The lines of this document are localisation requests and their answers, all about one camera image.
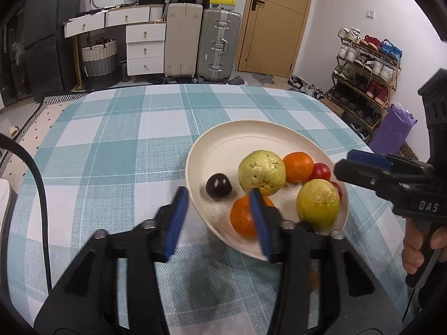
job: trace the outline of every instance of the orange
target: orange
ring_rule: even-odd
[[[263,197],[265,205],[274,204],[268,197]],[[230,222],[234,230],[245,238],[256,238],[256,229],[250,212],[250,199],[248,195],[236,200],[231,208]]]
[[[313,171],[313,160],[305,152],[292,152],[282,162],[286,167],[286,179],[291,183],[308,181]]]

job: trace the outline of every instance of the drawer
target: drawer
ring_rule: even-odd
[[[151,6],[151,13],[149,15],[149,21],[161,20],[163,16],[163,5],[153,5]]]
[[[127,74],[141,75],[141,74],[156,74],[163,73],[164,58],[138,58],[127,59]]]
[[[157,58],[165,55],[164,41],[148,41],[127,44],[127,59]]]
[[[166,23],[148,23],[126,26],[126,43],[165,40]]]
[[[82,34],[92,30],[102,29],[104,27],[104,12],[97,12],[94,15],[85,15],[70,19],[65,24],[65,37]]]
[[[116,9],[106,13],[106,26],[116,26],[149,21],[149,6]]]

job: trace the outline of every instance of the plate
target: plate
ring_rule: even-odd
[[[239,252],[253,258],[267,260],[262,254],[257,239],[241,237],[230,223],[230,210],[234,202],[245,195],[237,179],[239,163],[256,150],[268,150],[283,158],[296,151],[308,153],[314,162],[322,162],[334,172],[334,163],[315,143],[287,127],[264,121],[230,121],[215,126],[200,136],[191,147],[186,161],[186,186],[191,201],[206,225],[222,241]],[[221,200],[213,200],[206,193],[205,185],[209,177],[216,173],[225,174],[233,186],[231,195]],[[332,230],[342,231],[348,220],[348,195],[345,185],[340,184],[343,199],[338,217]],[[296,213],[296,196],[302,184],[286,182],[284,188],[269,196],[280,210],[284,219],[299,221]]]

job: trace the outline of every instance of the black door handle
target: black door handle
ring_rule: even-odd
[[[253,3],[252,3],[252,11],[256,11],[256,5],[257,4],[259,4],[259,3],[261,3],[261,4],[265,4],[265,1],[261,1],[261,0],[253,0]]]

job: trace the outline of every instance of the blue and white plaid tablecloth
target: blue and white plaid tablecloth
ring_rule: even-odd
[[[176,188],[185,185],[193,142],[211,127],[236,119],[292,128],[334,162],[351,149],[369,150],[326,106],[288,90],[160,85],[98,91],[72,101],[34,157],[46,186],[53,285],[96,229],[129,230],[169,203]],[[373,192],[350,185],[348,190],[345,234],[403,312],[404,221]],[[14,209],[7,260],[12,302],[29,323],[47,297],[41,238],[39,198],[27,172]],[[280,265],[223,244],[191,205],[175,256],[157,265],[171,333],[265,334],[279,274]],[[125,288],[124,283],[120,280],[119,287]],[[122,291],[119,311],[126,325]]]

